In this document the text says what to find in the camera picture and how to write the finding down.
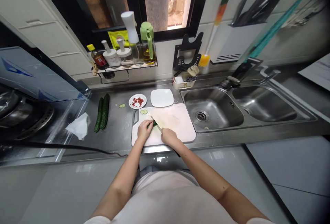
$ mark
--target double sink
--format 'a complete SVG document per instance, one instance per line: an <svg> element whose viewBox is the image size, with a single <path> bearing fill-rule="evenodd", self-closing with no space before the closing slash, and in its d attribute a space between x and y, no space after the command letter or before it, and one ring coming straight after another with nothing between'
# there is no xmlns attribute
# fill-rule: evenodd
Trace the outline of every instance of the double sink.
<svg viewBox="0 0 330 224"><path fill-rule="evenodd" d="M270 82L251 80L229 91L209 87L180 93L197 133L317 120Z"/></svg>

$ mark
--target small plate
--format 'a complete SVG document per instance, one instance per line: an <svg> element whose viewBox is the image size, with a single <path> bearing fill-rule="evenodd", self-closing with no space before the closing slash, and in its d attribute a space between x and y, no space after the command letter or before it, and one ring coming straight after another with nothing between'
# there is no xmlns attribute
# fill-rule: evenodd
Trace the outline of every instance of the small plate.
<svg viewBox="0 0 330 224"><path fill-rule="evenodd" d="M151 91L150 100L154 107L167 107L174 103L173 93L170 89L157 89Z"/></svg>
<svg viewBox="0 0 330 224"><path fill-rule="evenodd" d="M141 106L140 106L140 103L138 103L138 102L134 103L134 100L133 100L134 98L136 98L136 99L141 98L143 100L143 102L141 103ZM133 95L128 102L130 107L133 109L140 109L140 108L144 107L146 103L147 103L147 98L143 94L140 94L140 93Z"/></svg>

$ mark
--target cutting board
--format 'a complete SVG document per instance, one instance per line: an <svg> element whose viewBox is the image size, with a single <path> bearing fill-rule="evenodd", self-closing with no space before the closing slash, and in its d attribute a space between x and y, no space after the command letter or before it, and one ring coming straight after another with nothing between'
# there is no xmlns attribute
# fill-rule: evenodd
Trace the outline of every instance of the cutting board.
<svg viewBox="0 0 330 224"><path fill-rule="evenodd" d="M141 114L141 110L147 110L147 114ZM147 107L139 109L135 115L139 114L138 121L132 127L132 146L138 138L138 127L144 120L151 120L153 116L157 120L161 120L161 126L170 128L175 131L177 137L182 142L191 142L196 138L196 132L191 122L189 113L185 104L174 104L170 107L157 108ZM153 127L148 140L144 146L155 146L164 144L161 139L161 131L157 127Z"/></svg>

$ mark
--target chopped red chili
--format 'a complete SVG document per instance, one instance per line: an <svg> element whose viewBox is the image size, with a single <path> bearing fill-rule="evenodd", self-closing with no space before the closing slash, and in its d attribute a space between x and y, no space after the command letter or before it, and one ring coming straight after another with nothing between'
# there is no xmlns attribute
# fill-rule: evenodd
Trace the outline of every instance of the chopped red chili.
<svg viewBox="0 0 330 224"><path fill-rule="evenodd" d="M142 103L143 103L143 99L141 99L140 97L138 97L138 98L134 98L134 99L133 99L133 102L132 102L132 105L135 106L136 103L139 103L140 106L141 106Z"/></svg>

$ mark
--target white shirt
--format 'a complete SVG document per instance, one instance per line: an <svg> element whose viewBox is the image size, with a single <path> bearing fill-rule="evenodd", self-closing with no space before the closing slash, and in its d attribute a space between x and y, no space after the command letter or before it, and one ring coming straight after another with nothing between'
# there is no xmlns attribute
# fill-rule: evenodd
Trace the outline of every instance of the white shirt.
<svg viewBox="0 0 330 224"><path fill-rule="evenodd" d="M85 224L109 224L96 216ZM114 217L118 224L236 224L228 212L195 178L185 172L157 171L142 177L135 185L130 200ZM247 224L273 224L253 218Z"/></svg>

